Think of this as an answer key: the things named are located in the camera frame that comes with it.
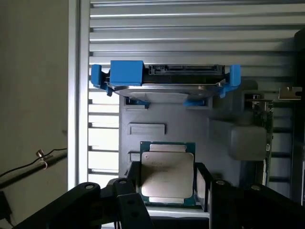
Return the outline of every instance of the screw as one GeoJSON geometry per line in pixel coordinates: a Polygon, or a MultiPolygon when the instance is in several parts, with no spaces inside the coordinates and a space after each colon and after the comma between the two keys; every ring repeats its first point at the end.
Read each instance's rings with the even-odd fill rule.
{"type": "Polygon", "coordinates": [[[94,187],[94,185],[87,185],[86,187],[85,187],[85,189],[91,189],[91,188],[93,188],[94,187]]]}
{"type": "Polygon", "coordinates": [[[261,190],[261,188],[260,188],[259,186],[257,186],[257,185],[252,185],[251,188],[252,188],[253,190],[255,190],[255,191],[261,190]]]}
{"type": "Polygon", "coordinates": [[[217,180],[216,184],[218,184],[218,185],[225,185],[225,182],[223,180],[217,180]]]}

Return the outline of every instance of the metal ventilation grille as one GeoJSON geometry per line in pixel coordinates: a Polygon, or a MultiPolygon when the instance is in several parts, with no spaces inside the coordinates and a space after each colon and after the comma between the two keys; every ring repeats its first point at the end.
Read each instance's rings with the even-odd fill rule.
{"type": "MultiPolygon", "coordinates": [[[[293,36],[305,24],[305,4],[278,2],[92,0],[89,62],[106,67],[110,60],[241,64],[242,77],[256,80],[266,99],[276,99],[279,88],[294,80],[293,36]]],[[[99,150],[117,154],[118,100],[110,102],[90,89],[89,97],[93,94],[101,97],[89,105],[89,144],[100,143],[99,150]]],[[[275,104],[270,187],[285,196],[290,196],[292,115],[289,103],[275,104]]],[[[96,158],[89,152],[89,161],[107,155],[96,158]]]]}

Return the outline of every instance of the beige wall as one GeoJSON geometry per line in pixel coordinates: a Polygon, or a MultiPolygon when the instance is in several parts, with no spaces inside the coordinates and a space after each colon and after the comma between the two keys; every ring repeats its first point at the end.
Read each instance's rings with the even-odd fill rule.
{"type": "MultiPolygon", "coordinates": [[[[67,146],[67,72],[68,0],[0,0],[0,173],[67,146]]],[[[6,188],[13,223],[66,190],[67,160],[6,188]]]]}

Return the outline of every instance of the metal panel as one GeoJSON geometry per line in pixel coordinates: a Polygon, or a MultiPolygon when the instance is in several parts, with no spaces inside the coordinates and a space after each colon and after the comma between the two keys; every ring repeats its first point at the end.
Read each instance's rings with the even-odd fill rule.
{"type": "MultiPolygon", "coordinates": [[[[114,123],[117,118],[109,117],[117,117],[119,111],[117,98],[109,100],[90,84],[88,94],[88,64],[99,63],[106,70],[110,60],[143,60],[145,64],[241,64],[242,77],[256,80],[267,99],[276,99],[279,87],[292,85],[293,35],[305,25],[303,1],[287,1],[288,4],[280,0],[91,0],[91,4],[89,0],[70,1],[79,2],[81,7],[83,71],[79,75],[80,109],[75,111],[80,112],[77,115],[80,121],[69,120],[70,143],[73,143],[71,132],[83,135],[73,143],[77,147],[69,145],[69,151],[75,150],[74,164],[81,160],[80,167],[73,168],[70,157],[69,174],[77,170],[80,181],[88,174],[86,157],[90,144],[86,133],[95,132],[89,136],[89,143],[99,144],[92,147],[105,150],[101,145],[105,139],[98,140],[98,136],[106,136],[108,130],[113,131],[109,128],[117,128],[118,124],[114,123]],[[79,129],[73,131],[72,124],[79,124],[79,129]]],[[[69,75],[73,74],[72,64],[69,75]]],[[[69,95],[75,91],[72,83],[69,83],[69,95]]],[[[291,153],[292,111],[284,106],[278,103],[274,109],[272,151],[277,157],[291,153]]]]}

